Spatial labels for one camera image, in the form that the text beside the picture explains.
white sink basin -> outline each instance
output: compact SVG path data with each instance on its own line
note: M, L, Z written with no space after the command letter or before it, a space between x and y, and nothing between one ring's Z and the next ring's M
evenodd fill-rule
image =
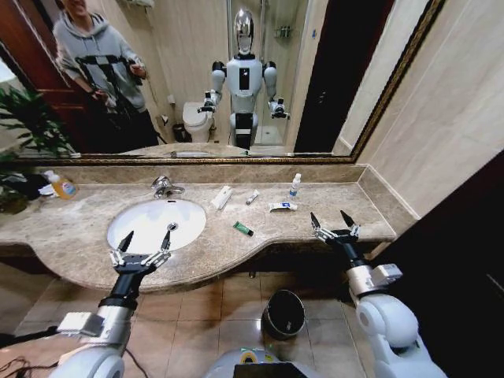
M198 238L205 228L205 210L198 204L157 199L140 203L120 213L110 224L107 241L117 248L122 239L134 231L129 254L153 254L159 250L168 225L175 223L169 250L178 250Z

cable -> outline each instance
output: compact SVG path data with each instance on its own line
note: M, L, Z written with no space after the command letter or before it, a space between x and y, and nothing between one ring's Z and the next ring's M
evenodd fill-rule
M5 372L15 362L20 362L23 367L30 365L30 362L28 362L28 360L26 358L24 358L23 356L20 356L20 357L14 358L12 361L7 362L5 365L3 365L0 368L0 372Z
M143 375L145 376L145 378L149 378L149 374L147 374L147 372L145 371L145 369L139 364L138 361L136 361L135 356L133 355L132 352L130 352L130 350L128 348L126 348L126 353L129 354L129 356L132 358L133 362L135 363L136 367L139 368L139 370L143 373Z
M14 358L11 362L3 365L0 368L0 372L5 372L14 362L20 362L23 365L20 368L14 370L13 372L7 374L3 378L8 378L10 376L15 376L16 378L31 378L32 377L32 370L54 369L57 366L57 362L53 363L52 365L48 365L48 366L41 366L41 365L30 366L30 362L26 358L17 357L17 358Z

robot face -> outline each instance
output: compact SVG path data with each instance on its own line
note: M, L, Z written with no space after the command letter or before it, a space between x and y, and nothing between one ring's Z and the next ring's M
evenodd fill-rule
M252 13L247 9L240 9L235 17L235 36L238 43L238 52L248 55L252 50L254 41L254 21Z

humanoid robot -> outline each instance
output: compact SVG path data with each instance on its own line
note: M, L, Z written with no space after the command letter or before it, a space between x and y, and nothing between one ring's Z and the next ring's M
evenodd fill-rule
M232 107L229 118L231 143L233 146L249 150L258 130L258 115L254 111L263 79L266 84L271 117L289 119L291 115L285 112L283 98L275 100L275 63L270 61L263 65L251 53L254 42L254 21L252 13L246 9L241 9L236 14L235 37L238 43L238 54L226 65L221 61L213 63L213 89L205 93L205 102L201 108L198 108L198 113L216 111L222 99L222 87L227 77Z

person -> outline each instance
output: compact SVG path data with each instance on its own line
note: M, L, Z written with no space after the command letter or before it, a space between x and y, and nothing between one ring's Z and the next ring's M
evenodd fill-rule
M60 3L63 9L53 30L56 62L95 102L102 104L116 131L114 140L109 141L114 144L109 146L113 151L100 152L158 145L158 133L139 89L147 76L140 57L105 18L88 12L86 0Z

